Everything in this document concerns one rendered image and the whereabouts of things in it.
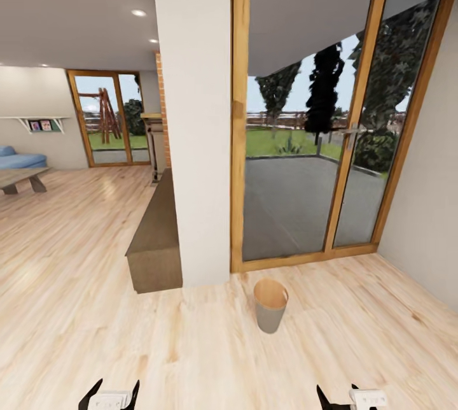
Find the trash can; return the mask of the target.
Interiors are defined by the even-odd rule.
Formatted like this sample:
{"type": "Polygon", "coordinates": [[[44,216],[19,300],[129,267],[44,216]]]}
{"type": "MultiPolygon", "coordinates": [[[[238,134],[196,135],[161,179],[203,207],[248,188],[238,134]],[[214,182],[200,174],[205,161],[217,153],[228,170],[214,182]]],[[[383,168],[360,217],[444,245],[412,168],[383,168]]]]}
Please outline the trash can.
{"type": "Polygon", "coordinates": [[[274,279],[263,279],[255,284],[253,293],[259,328],[267,334],[276,332],[289,300],[286,287],[274,279]]]}

